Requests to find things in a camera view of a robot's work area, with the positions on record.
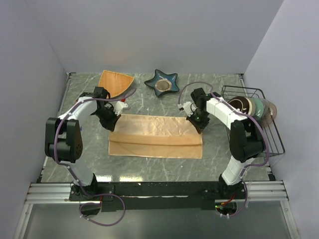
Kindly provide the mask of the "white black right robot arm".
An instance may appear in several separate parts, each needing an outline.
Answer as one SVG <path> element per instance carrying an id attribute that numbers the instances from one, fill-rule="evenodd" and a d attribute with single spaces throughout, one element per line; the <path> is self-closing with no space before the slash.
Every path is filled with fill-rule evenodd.
<path id="1" fill-rule="evenodd" d="M 245 172 L 251 167 L 265 166 L 270 157 L 269 144 L 263 131 L 261 119 L 241 112 L 215 92 L 206 93 L 203 88 L 191 93 L 191 102 L 179 104 L 186 119 L 202 133 L 208 126 L 210 116 L 216 117 L 229 129 L 230 160 L 219 176 L 216 193 L 228 199 L 245 191 Z"/>

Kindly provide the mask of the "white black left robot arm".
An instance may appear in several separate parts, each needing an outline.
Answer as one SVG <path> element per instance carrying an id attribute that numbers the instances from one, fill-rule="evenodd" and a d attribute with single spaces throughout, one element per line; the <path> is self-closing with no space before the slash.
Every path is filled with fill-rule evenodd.
<path id="1" fill-rule="evenodd" d="M 76 190 L 87 200 L 94 200 L 99 194 L 95 174 L 81 159 L 83 141 L 81 126 L 90 116 L 96 116 L 100 125 L 114 131 L 121 113 L 110 103 L 111 94 L 103 87 L 95 87 L 92 93 L 84 92 L 77 103 L 66 113 L 56 118 L 48 118 L 45 125 L 46 156 L 65 167 L 72 175 Z"/>

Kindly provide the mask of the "peach satin napkin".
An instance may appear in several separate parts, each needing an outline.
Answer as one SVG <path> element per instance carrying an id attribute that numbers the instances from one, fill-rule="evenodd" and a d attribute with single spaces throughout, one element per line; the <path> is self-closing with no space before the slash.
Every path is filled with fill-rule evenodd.
<path id="1" fill-rule="evenodd" d="M 123 114 L 109 133 L 109 155 L 201 159 L 203 139 L 182 117 Z"/>

